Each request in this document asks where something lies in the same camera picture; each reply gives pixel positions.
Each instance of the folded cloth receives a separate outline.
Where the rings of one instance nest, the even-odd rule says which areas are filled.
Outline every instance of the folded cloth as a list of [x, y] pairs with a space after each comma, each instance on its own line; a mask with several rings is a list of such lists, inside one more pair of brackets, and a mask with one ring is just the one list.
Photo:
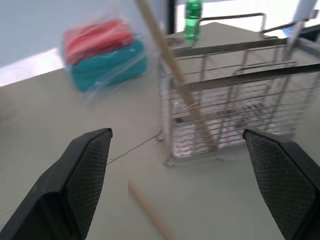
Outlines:
[[111, 52], [134, 42], [129, 27], [115, 19], [82, 28], [74, 28], [64, 34], [65, 61], [76, 65], [86, 58]]
[[145, 47], [139, 40], [118, 50], [92, 56], [77, 65], [67, 65], [76, 87], [87, 91], [95, 85], [125, 82], [147, 68]]

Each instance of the dish rack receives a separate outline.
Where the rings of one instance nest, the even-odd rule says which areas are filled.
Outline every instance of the dish rack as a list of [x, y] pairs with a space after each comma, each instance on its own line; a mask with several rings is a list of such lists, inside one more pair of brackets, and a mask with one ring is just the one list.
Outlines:
[[[160, 61], [162, 131], [158, 139], [169, 150], [167, 166], [194, 160], [195, 155], [236, 150], [245, 143], [246, 128], [290, 139], [295, 136], [303, 113], [319, 91], [320, 51], [316, 43], [298, 38], [303, 24], [294, 26], [296, 34], [289, 39], [174, 49], [185, 76], [182, 85]], [[191, 92], [195, 104], [185, 105], [178, 88]], [[192, 108], [201, 112], [214, 150], [196, 129]]]

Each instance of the wooden dowel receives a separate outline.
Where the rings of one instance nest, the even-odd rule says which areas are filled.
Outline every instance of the wooden dowel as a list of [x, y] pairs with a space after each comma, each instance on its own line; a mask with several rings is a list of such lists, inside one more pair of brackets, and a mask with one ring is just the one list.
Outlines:
[[165, 240], [177, 240], [174, 234], [169, 230], [164, 221], [160, 218], [158, 213], [153, 209], [153, 207], [147, 202], [147, 200], [141, 195], [139, 190], [133, 184], [133, 182], [128, 180], [128, 190], [132, 194], [134, 200], [143, 208], [145, 213], [148, 215], [150, 220], [156, 226], [158, 231], [161, 233]]
[[215, 141], [213, 140], [209, 128], [207, 126], [206, 121], [204, 120], [199, 108], [195, 104], [194, 97], [190, 93], [189, 90], [187, 90], [185, 87], [183, 87], [183, 83], [185, 82], [185, 76], [183, 72], [181, 71], [177, 60], [172, 53], [172, 51], [168, 48], [168, 43], [166, 39], [164, 38], [163, 34], [161, 33], [157, 21], [152, 14], [148, 3], [146, 0], [135, 0], [136, 4], [144, 18], [144, 21], [146, 22], [152, 37], [154, 41], [156, 42], [157, 46], [160, 49], [161, 55], [164, 58], [164, 61], [170, 68], [174, 78], [176, 79], [179, 86], [177, 87], [177, 91], [180, 94], [184, 104], [186, 106], [192, 106], [190, 107], [190, 116], [192, 120], [194, 121], [194, 124], [199, 131], [203, 141], [206, 144], [206, 147], [209, 150], [216, 149]]

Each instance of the plastic bottle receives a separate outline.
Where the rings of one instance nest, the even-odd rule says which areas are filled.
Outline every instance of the plastic bottle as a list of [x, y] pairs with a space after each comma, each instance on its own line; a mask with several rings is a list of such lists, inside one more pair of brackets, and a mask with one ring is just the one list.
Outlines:
[[202, 17], [202, 0], [187, 0], [185, 6], [184, 39], [194, 41], [199, 38], [198, 21]]

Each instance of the table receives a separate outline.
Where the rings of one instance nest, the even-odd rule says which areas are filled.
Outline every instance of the table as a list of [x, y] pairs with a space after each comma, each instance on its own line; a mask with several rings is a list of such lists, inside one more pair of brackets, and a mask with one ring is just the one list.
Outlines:
[[[258, 34], [219, 23], [203, 26], [199, 46], [255, 41]], [[160, 130], [158, 72], [101, 94], [85, 106], [64, 69], [0, 88], [0, 228], [30, 187], [85, 132], [112, 128], [109, 161], [88, 240], [161, 237], [128, 196], [128, 175], [168, 221], [178, 239], [282, 240], [255, 182], [249, 158], [166, 168]], [[320, 156], [319, 101], [299, 143]]]

